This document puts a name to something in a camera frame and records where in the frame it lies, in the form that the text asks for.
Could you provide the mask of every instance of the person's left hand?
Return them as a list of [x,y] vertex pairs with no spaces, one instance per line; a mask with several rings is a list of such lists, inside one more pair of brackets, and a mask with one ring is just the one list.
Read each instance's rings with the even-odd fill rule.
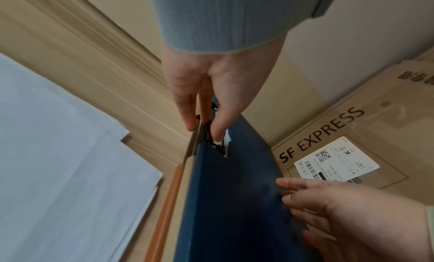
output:
[[187,130],[196,129],[196,99],[202,122],[210,121],[214,93],[219,108],[211,124],[215,141],[241,115],[268,78],[285,36],[233,54],[199,55],[162,45],[163,71]]

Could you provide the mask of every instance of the brown cardboard box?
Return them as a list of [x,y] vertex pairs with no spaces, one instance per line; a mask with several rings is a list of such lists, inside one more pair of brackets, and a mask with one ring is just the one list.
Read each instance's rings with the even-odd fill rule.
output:
[[385,69],[272,152],[284,176],[300,177],[295,162],[342,136],[380,166],[355,182],[434,204],[434,63]]

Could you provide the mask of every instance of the wooden board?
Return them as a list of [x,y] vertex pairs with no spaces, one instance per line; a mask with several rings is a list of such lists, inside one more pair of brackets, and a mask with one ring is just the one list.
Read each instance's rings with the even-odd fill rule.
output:
[[85,0],[0,0],[0,52],[118,119],[164,177],[125,261],[142,262],[188,133],[160,62]]

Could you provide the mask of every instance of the blue sleeve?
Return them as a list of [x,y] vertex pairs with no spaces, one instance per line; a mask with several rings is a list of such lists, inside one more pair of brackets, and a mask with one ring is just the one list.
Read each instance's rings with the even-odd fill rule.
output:
[[333,0],[152,0],[164,42],[180,51],[230,53],[286,34]]

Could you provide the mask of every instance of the beige wall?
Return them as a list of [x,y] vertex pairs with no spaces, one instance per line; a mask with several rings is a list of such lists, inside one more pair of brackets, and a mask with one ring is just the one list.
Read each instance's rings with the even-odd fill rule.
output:
[[[160,35],[151,0],[88,1],[160,57]],[[272,146],[325,107],[320,94],[283,53],[243,116]]]

